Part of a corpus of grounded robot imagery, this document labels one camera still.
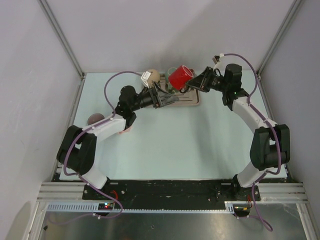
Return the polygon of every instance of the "metal frame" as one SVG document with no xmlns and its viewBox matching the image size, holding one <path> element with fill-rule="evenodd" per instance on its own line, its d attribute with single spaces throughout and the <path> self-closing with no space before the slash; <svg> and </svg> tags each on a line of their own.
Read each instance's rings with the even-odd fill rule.
<svg viewBox="0 0 320 240">
<path fill-rule="evenodd" d="M 66 127 L 69 127 L 74 119 L 77 112 L 78 104 L 80 101 L 80 96 L 85 82 L 85 74 L 83 73 L 79 62 L 72 51 L 61 27 L 59 26 L 57 19 L 55 18 L 47 0 L 37 0 L 40 7 L 42 8 L 44 14 L 46 15 L 49 23 L 52 26 L 53 31 L 57 35 L 59 41 L 62 44 L 63 49 L 70 58 L 73 66 L 75 67 L 77 73 L 81 77 L 82 81 L 78 86 L 78 91 L 74 100 L 73 108 L 70 112 L 70 118 Z M 266 55 L 261 62 L 258 73 L 260 74 L 271 56 L 275 52 L 277 46 L 279 45 L 281 39 L 285 35 L 288 27 L 294 20 L 297 12 L 301 8 L 305 0 L 294 0 L 290 10 L 285 16 L 278 32 L 276 33 L 272 44 L 270 45 Z M 273 113 L 268 103 L 265 91 L 261 82 L 259 82 L 259 89 L 262 95 L 263 102 L 266 106 L 267 114 L 273 118 Z M 58 167 L 58 162 L 55 165 L 51 178 L 56 172 L 61 170 Z M 85 183 L 82 182 L 44 182 L 40 188 L 37 202 L 34 208 L 33 217 L 29 222 L 24 239 L 37 240 L 41 236 L 43 222 L 45 221 L 46 212 L 92 212 L 94 209 L 97 210 L 97 204 L 101 201 L 93 200 L 82 200 L 82 195 L 84 191 Z M 319 229 L 315 224 L 314 216 L 311 211 L 311 207 L 306 195 L 305 188 L 302 183 L 260 183 L 258 185 L 261 201 L 258 204 L 296 204 L 300 219 L 308 240 L 319 239 Z M 218 211 L 183 211 L 185 213 L 232 213 L 233 204 L 242 204 L 241 201 L 226 201 L 226 210 Z M 130 213 L 154 213 L 161 211 L 154 210 L 125 210 L 125 212 Z"/>
<path fill-rule="evenodd" d="M 54 33 L 58 37 L 63 49 L 65 50 L 66 54 L 70 58 L 75 70 L 79 74 L 80 78 L 83 78 L 83 76 L 85 74 L 82 71 L 81 66 L 80 66 L 74 52 L 72 51 L 70 44 L 68 43 L 67 38 L 65 37 L 61 27 L 59 26 L 58 21 L 54 15 L 54 13 L 52 12 L 47 0 L 37 0 L 37 1 L 39 3 L 40 7 L 42 8 L 45 16 L 47 17 L 48 22 L 50 23 Z"/>
<path fill-rule="evenodd" d="M 83 182 L 44 182 L 37 198 L 36 211 L 28 232 L 29 240 L 41 236 L 46 212 L 98 212 L 101 201 L 82 200 L 85 187 Z M 308 240 L 319 239 L 319 230 L 314 224 L 308 197 L 302 183 L 260 183 L 258 184 L 261 201 L 258 204 L 296 204 L 300 219 Z M 226 201 L 225 210 L 209 211 L 165 211 L 165 210 L 124 210 L 125 213 L 202 213 L 232 214 L 234 204 L 245 204 L 241 201 Z"/>
<path fill-rule="evenodd" d="M 298 11 L 300 10 L 300 8 L 304 2 L 305 2 L 305 0 L 294 0 L 293 3 L 291 4 L 289 11 L 285 15 L 285 17 L 280 25 L 280 28 L 278 29 L 277 33 L 275 34 L 270 47 L 266 51 L 266 54 L 264 55 L 262 62 L 257 69 L 258 75 L 260 75 L 262 73 L 262 71 L 265 69 L 267 63 L 269 62 L 269 60 L 273 56 L 274 52 L 276 51 L 277 47 L 279 46 L 279 43 L 281 42 L 281 40 L 285 36 L 287 30 L 289 29 L 290 25 L 294 21 Z"/>
</svg>

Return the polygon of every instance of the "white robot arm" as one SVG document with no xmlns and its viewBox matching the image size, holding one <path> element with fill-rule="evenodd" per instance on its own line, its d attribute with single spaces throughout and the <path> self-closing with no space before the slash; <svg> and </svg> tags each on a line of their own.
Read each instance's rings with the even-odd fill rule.
<svg viewBox="0 0 320 240">
<path fill-rule="evenodd" d="M 260 113 L 252 103 L 248 104 L 249 95 L 241 88 L 241 77 L 242 67 L 237 64 L 227 65 L 224 76 L 218 75 L 216 69 L 207 67 L 186 85 L 205 93 L 211 89 L 222 92 L 223 104 L 239 115 L 253 132 L 251 162 L 233 178 L 237 188 L 248 188 L 265 172 L 279 166 L 277 148 L 275 144 L 270 144 L 270 140 L 275 140 L 270 127 L 274 129 L 279 140 L 281 164 L 290 160 L 290 132 L 285 124 L 278 125 Z M 64 164 L 72 142 L 81 132 L 86 131 L 77 141 L 81 146 L 73 147 L 66 166 L 80 174 L 94 187 L 101 189 L 108 178 L 100 172 L 95 162 L 96 144 L 131 127 L 136 119 L 134 111 L 147 106 L 160 108 L 177 100 L 178 97 L 163 91 L 157 84 L 152 88 L 145 88 L 139 94 L 132 86 L 125 86 L 121 90 L 118 105 L 111 117 L 84 128 L 77 126 L 68 128 L 58 151 L 57 160 Z"/>
<path fill-rule="evenodd" d="M 223 104 L 240 116 L 252 131 L 251 162 L 233 178 L 234 184 L 239 188 L 248 188 L 263 174 L 279 167 L 279 156 L 281 165 L 289 162 L 290 131 L 287 125 L 278 125 L 264 116 L 252 103 L 249 103 L 249 94 L 241 88 L 241 77 L 242 67 L 232 63 L 226 66 L 224 76 L 217 74 L 216 69 L 207 67 L 199 76 L 189 80 L 186 85 L 205 93 L 211 89 L 222 92 Z M 279 141 L 279 154 L 276 145 L 270 144 L 270 140 L 275 141 L 273 132 Z"/>
<path fill-rule="evenodd" d="M 67 129 L 56 159 L 80 174 L 95 188 L 101 189 L 108 178 L 101 173 L 95 162 L 96 145 L 130 128 L 136 119 L 136 110 L 147 106 L 157 109 L 178 100 L 177 96 L 163 91 L 156 83 L 151 88 L 144 88 L 139 94 L 133 86 L 125 86 L 120 91 L 119 102 L 111 116 L 84 128 L 73 125 Z M 76 142 L 80 146 L 72 146 L 81 133 L 83 135 Z"/>
</svg>

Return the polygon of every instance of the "purple cable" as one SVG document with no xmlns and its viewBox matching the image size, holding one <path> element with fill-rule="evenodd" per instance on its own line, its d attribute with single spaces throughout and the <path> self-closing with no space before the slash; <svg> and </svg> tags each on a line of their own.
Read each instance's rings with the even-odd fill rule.
<svg viewBox="0 0 320 240">
<path fill-rule="evenodd" d="M 281 151 L 280 151 L 280 143 L 279 143 L 279 139 L 278 139 L 277 133 L 274 130 L 274 128 L 272 127 L 271 123 L 269 121 L 267 121 L 265 116 L 257 108 L 255 108 L 255 106 L 253 106 L 251 104 L 251 96 L 255 93 L 255 91 L 257 90 L 257 87 L 258 87 L 258 81 L 259 81 L 258 75 L 257 75 L 254 67 L 252 66 L 252 64 L 245 57 L 243 57 L 243 56 L 241 56 L 241 55 L 239 55 L 237 53 L 226 53 L 226 54 L 224 54 L 224 56 L 236 56 L 236 57 L 241 58 L 242 60 L 244 60 L 249 65 L 249 67 L 251 68 L 251 70 L 252 70 L 252 72 L 254 74 L 255 85 L 254 85 L 253 91 L 248 96 L 247 103 L 253 109 L 253 111 L 255 111 L 255 113 L 259 115 L 259 117 L 265 122 L 265 124 L 268 125 L 268 127 L 272 131 L 272 134 L 273 134 L 273 137 L 274 137 L 274 140 L 275 140 L 276 151 L 277 151 L 277 155 L 278 155 L 278 166 L 277 166 L 278 168 L 277 168 L 276 172 L 269 171 L 269 170 L 267 170 L 266 172 L 269 173 L 269 174 L 278 175 L 280 173 L 280 171 L 281 171 Z"/>
<path fill-rule="evenodd" d="M 266 220 L 264 220 L 264 218 L 261 216 L 259 208 L 258 208 L 257 203 L 256 203 L 256 199 L 255 199 L 255 186 L 256 186 L 256 183 L 261 181 L 266 175 L 267 175 L 266 173 L 262 174 L 261 177 L 259 177 L 252 184 L 252 187 L 251 187 L 251 195 L 252 195 L 253 205 L 254 205 L 254 208 L 255 208 L 257 216 L 252 216 L 252 215 L 249 215 L 249 216 L 237 216 L 236 214 L 234 214 L 234 216 L 237 217 L 238 219 L 248 219 L 248 218 L 249 219 L 258 219 L 269 232 L 272 232 L 274 230 L 273 227 L 271 226 L 270 223 L 268 223 Z"/>
<path fill-rule="evenodd" d="M 253 109 L 253 111 L 255 111 L 256 114 L 258 114 L 258 116 L 265 122 L 265 124 L 268 125 L 268 127 L 272 131 L 272 134 L 273 134 L 273 137 L 275 140 L 276 153 L 278 156 L 278 166 L 277 166 L 278 169 L 276 170 L 276 172 L 269 171 L 269 170 L 267 170 L 266 172 L 268 174 L 278 175 L 281 171 L 281 150 L 280 150 L 280 143 L 279 143 L 277 133 L 276 133 L 274 127 L 271 125 L 271 123 L 265 118 L 265 116 L 255 106 L 253 106 L 251 103 L 249 104 L 249 106 Z"/>
<path fill-rule="evenodd" d="M 249 65 L 249 67 L 251 68 L 251 70 L 252 70 L 252 72 L 253 72 L 253 74 L 254 74 L 254 78 L 255 78 L 255 85 L 254 85 L 254 88 L 253 88 L 252 92 L 251 92 L 251 93 L 249 94 L 249 96 L 248 96 L 247 102 L 248 102 L 248 104 L 250 104 L 250 103 L 251 103 L 251 96 L 252 96 L 252 95 L 255 93 L 255 91 L 257 90 L 258 81 L 259 81 L 258 75 L 257 75 L 254 67 L 252 66 L 252 64 L 251 64 L 247 59 L 245 59 L 243 56 L 241 56 L 241 55 L 239 55 L 239 54 L 237 54 L 237 53 L 226 53 L 226 54 L 224 54 L 224 55 L 225 55 L 225 56 L 236 56 L 236 57 L 239 57 L 239 58 L 241 58 L 242 60 L 244 60 L 244 61 Z"/>
<path fill-rule="evenodd" d="M 267 170 L 261 177 L 259 177 L 253 184 L 252 184 L 252 187 L 251 187 L 251 195 L 252 195 L 252 200 L 253 200 L 253 204 L 254 204 L 254 208 L 255 208 L 255 211 L 256 211 L 256 214 L 257 216 L 249 216 L 249 218 L 252 218 L 252 219 L 258 219 L 261 221 L 261 223 L 263 224 L 263 226 L 270 232 L 272 232 L 274 229 L 272 228 L 272 226 L 262 218 L 261 214 L 260 214 L 260 211 L 258 209 L 258 206 L 256 204 L 256 199 L 255 199 L 255 186 L 256 186 L 256 183 L 258 183 L 260 180 L 262 180 L 266 175 L 267 173 L 268 174 L 273 174 L 273 175 L 278 175 L 281 171 L 281 150 L 280 150 L 280 143 L 279 143 L 279 139 L 278 139 L 278 136 L 277 136 L 277 133 L 275 131 L 275 129 L 273 128 L 273 126 L 271 125 L 271 123 L 265 118 L 265 116 L 255 107 L 251 104 L 251 96 L 255 93 L 255 91 L 257 90 L 257 87 L 258 87 L 258 75 L 254 69 L 254 67 L 251 65 L 251 63 L 245 59 L 243 56 L 239 55 L 239 54 L 236 54 L 236 53 L 226 53 L 224 54 L 224 56 L 236 56 L 236 57 L 239 57 L 241 59 L 243 59 L 248 65 L 249 67 L 251 68 L 253 74 L 254 74 L 254 78 L 255 78 L 255 85 L 254 85 L 254 88 L 253 88 L 253 91 L 249 94 L 249 97 L 247 99 L 247 103 L 248 105 L 252 108 L 252 110 L 265 122 L 265 124 L 271 129 L 272 131 L 272 134 L 273 134 L 273 137 L 274 137 L 274 140 L 275 140 L 275 146 L 276 146 L 276 152 L 277 152 L 277 157 L 278 157 L 278 166 L 277 166 L 277 171 L 276 172 L 273 172 L 273 171 L 269 171 Z"/>
<path fill-rule="evenodd" d="M 90 212 L 90 213 L 85 213 L 85 214 L 82 214 L 82 215 L 80 215 L 80 216 L 77 216 L 77 217 L 75 217 L 75 218 L 72 218 L 72 219 L 70 219 L 70 220 L 68 220 L 68 221 L 64 221 L 64 222 L 56 222 L 56 221 L 52 221 L 51 220 L 51 213 L 49 213 L 49 216 L 48 216 L 48 218 L 47 218 L 47 221 L 49 222 L 49 223 L 51 223 L 51 224 L 54 224 L 54 225 L 58 225 L 58 226 L 62 226 L 62 225 L 66 225 L 66 224 L 69 224 L 69 223 L 72 223 L 72 222 L 74 222 L 74 221 L 76 221 L 76 220 L 78 220 L 78 219 L 81 219 L 81 218 L 83 218 L 83 217 L 86 217 L 86 216 L 94 216 L 93 215 L 93 212 Z"/>
<path fill-rule="evenodd" d="M 107 97 L 106 89 L 107 89 L 107 86 L 108 86 L 109 82 L 110 82 L 114 77 L 116 77 L 116 76 L 118 76 L 118 75 L 120 75 L 120 74 L 135 74 L 135 75 L 141 76 L 141 74 L 139 74 L 139 73 L 137 73 L 137 72 L 135 72 L 135 71 L 121 71 L 121 72 L 118 72 L 118 73 L 114 74 L 112 77 L 110 77 L 110 78 L 108 79 L 108 81 L 106 81 L 106 83 L 105 83 L 105 85 L 104 85 L 104 90 L 103 90 L 103 92 L 104 92 L 104 97 L 105 97 L 106 102 L 109 104 L 109 106 L 110 106 L 111 109 L 112 109 L 112 116 L 111 116 L 110 118 L 108 118 L 108 119 L 105 119 L 105 120 L 103 120 L 103 121 L 101 121 L 101 122 L 99 122 L 99 123 L 94 124 L 92 127 L 98 127 L 98 126 L 100 126 L 100 125 L 102 125 L 102 124 L 105 124 L 105 123 L 109 122 L 110 119 L 113 118 L 113 117 L 116 115 L 116 110 L 115 110 L 114 106 L 111 104 L 111 102 L 109 101 L 109 99 L 108 99 L 108 97 Z M 64 162 L 63 162 L 63 172 L 64 172 L 64 174 L 65 174 L 66 176 L 77 175 L 77 173 L 75 173 L 75 172 L 74 172 L 74 173 L 68 173 L 68 172 L 67 172 L 67 163 L 68 163 L 68 160 L 69 160 L 71 151 L 72 151 L 72 149 L 74 148 L 74 146 L 76 145 L 77 141 L 78 141 L 85 133 L 87 133 L 88 131 L 92 130 L 92 127 L 89 127 L 89 128 L 87 128 L 87 129 L 83 130 L 82 132 L 80 132 L 79 135 L 76 136 L 76 138 L 75 138 L 75 139 L 73 140 L 73 142 L 71 143 L 71 145 L 70 145 L 70 147 L 69 147 L 69 149 L 68 149 L 68 151 L 67 151 L 67 153 L 66 153 L 66 155 L 65 155 Z M 117 203 L 117 204 L 120 206 L 120 212 L 118 212 L 116 215 L 113 215 L 113 216 L 100 216 L 100 218 L 103 218 L 103 219 L 113 219 L 113 218 L 116 218 L 117 216 L 119 216 L 119 215 L 123 212 L 124 208 L 123 208 L 122 204 L 121 204 L 117 199 L 113 198 L 112 196 L 109 196 L 109 195 L 105 194 L 104 192 L 102 192 L 101 190 L 99 190 L 98 188 L 96 188 L 95 186 L 91 185 L 91 184 L 90 184 L 88 181 L 86 181 L 81 175 L 78 175 L 78 177 L 79 177 L 83 182 L 85 182 L 87 185 L 89 185 L 92 189 L 94 189 L 95 191 L 97 191 L 97 192 L 100 193 L 101 195 L 107 197 L 108 199 L 113 200 L 115 203 Z M 85 213 L 85 214 L 80 215 L 80 216 L 78 216 L 78 217 L 76 217 L 76 218 L 74 218 L 74 219 L 71 219 L 71 220 L 69 220 L 69 221 L 62 222 L 62 223 L 53 222 L 53 221 L 50 220 L 50 218 L 48 218 L 48 221 L 49 221 L 50 223 L 52 223 L 52 224 L 55 224 L 55 225 L 65 225 L 65 224 L 71 223 L 71 222 L 73 222 L 73 221 L 75 221 L 75 220 L 78 220 L 78 219 L 80 219 L 80 218 L 82 218 L 82 217 L 89 216 L 89 215 L 92 215 L 92 213 Z"/>
</svg>

